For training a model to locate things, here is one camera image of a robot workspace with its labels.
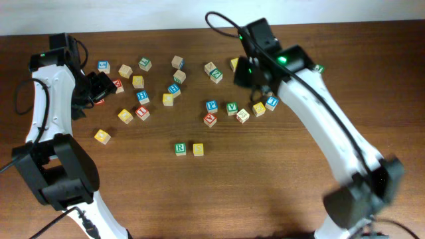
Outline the green R block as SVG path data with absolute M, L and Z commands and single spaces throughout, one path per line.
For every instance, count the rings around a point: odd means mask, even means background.
M 187 154 L 187 148 L 185 143 L 176 143 L 175 144 L 175 154 L 176 156 L 182 156 Z

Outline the yellow S block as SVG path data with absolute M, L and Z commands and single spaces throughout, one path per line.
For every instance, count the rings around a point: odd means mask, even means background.
M 204 155 L 204 145 L 202 143 L 193 144 L 193 155 L 195 157 L 200 157 Z

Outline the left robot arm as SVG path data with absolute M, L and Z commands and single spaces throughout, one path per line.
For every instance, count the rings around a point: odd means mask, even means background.
M 117 88 L 104 73 L 85 74 L 84 45 L 60 33 L 49 37 L 49 50 L 29 62 L 35 89 L 30 131 L 25 144 L 12 150 L 16 167 L 42 205 L 71 217 L 89 238 L 130 238 L 104 203 L 95 162 L 72 135 L 72 121 L 83 118 Z

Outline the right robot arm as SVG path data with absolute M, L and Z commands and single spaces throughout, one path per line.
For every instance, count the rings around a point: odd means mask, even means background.
M 238 27 L 245 56 L 235 84 L 271 90 L 301 120 L 323 152 L 340 187 L 323 197 L 320 228 L 297 238 L 353 238 L 392 203 L 404 175 L 396 158 L 384 158 L 350 122 L 325 86 L 321 71 L 298 45 L 283 49 L 267 20 Z

